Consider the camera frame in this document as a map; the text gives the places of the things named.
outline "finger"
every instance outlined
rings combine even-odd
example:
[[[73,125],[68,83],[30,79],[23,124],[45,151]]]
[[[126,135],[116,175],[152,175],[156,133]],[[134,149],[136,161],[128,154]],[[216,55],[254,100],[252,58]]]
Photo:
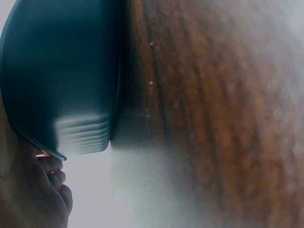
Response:
[[[19,138],[19,151],[21,153],[22,162],[26,168],[33,165],[36,160],[36,147],[30,144],[28,141]]]
[[[62,171],[54,172],[48,175],[51,185],[58,191],[62,184],[66,181],[66,174]]]
[[[63,163],[58,158],[38,157],[37,159],[47,174],[50,174],[53,171],[61,170],[63,168]]]
[[[66,185],[62,185],[59,194],[65,202],[68,214],[70,215],[73,208],[73,197],[71,189]]]
[[[49,157],[50,155],[48,153],[45,153],[42,150],[37,149],[36,151],[36,157]]]

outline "fingertip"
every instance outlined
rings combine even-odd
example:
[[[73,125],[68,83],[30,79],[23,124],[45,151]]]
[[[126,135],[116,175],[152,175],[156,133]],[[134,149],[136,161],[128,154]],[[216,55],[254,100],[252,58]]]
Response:
[[[70,215],[73,208],[73,196],[71,189],[67,185],[62,185],[59,190],[59,194],[65,202],[66,209],[68,211],[68,214]]]

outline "hand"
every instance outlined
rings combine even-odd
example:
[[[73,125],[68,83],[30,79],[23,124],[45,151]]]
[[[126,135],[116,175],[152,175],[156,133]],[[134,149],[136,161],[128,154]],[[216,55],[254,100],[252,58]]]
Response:
[[[39,153],[12,131],[0,95],[0,227],[67,227],[73,200],[62,161]]]

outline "wood grain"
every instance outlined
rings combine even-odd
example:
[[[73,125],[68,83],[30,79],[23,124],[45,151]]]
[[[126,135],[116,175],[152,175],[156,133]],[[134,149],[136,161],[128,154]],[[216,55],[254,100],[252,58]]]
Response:
[[[303,227],[302,1],[129,0],[120,11],[114,189],[149,197],[162,184],[178,207],[138,212],[139,227]]]

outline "wooden surface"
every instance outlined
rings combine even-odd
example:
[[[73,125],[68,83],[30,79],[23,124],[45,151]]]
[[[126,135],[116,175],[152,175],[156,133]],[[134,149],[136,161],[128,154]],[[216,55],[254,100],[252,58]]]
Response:
[[[304,227],[304,3],[121,2],[112,179],[134,227]]]

